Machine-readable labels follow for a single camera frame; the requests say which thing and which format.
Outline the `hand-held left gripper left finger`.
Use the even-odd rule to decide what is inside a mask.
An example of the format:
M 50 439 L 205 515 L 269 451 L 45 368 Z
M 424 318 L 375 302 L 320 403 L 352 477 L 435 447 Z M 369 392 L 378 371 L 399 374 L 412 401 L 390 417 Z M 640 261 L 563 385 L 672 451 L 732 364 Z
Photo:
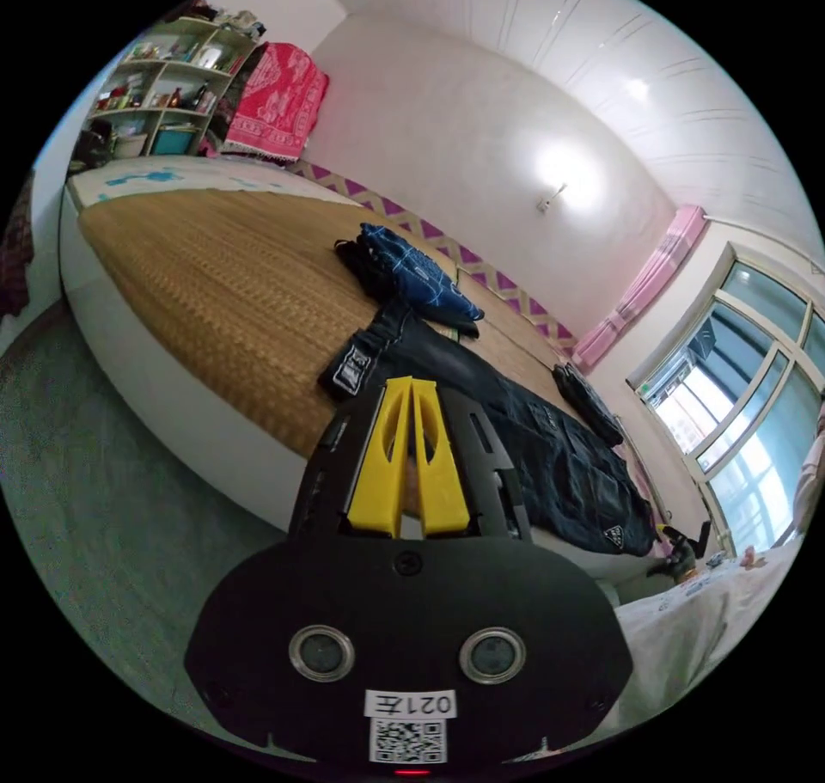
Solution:
M 412 383 L 407 376 L 384 385 L 347 510 L 349 524 L 359 533 L 400 534 Z

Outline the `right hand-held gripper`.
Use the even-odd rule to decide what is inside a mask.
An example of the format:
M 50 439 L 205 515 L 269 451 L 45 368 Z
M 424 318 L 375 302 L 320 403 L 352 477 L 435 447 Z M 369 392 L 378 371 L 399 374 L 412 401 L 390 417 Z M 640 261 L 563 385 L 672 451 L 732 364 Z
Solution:
M 697 560 L 691 540 L 673 527 L 659 528 L 671 544 L 670 554 L 657 562 L 647 573 L 647 578 L 666 577 L 671 581 L 687 581 L 696 573 Z

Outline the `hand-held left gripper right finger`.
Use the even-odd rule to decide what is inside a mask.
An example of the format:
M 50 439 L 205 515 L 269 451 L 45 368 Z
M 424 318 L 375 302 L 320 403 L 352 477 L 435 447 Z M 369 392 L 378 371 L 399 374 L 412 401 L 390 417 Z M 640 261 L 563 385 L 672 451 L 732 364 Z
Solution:
M 423 534 L 462 534 L 470 516 L 434 382 L 412 382 L 412 412 Z

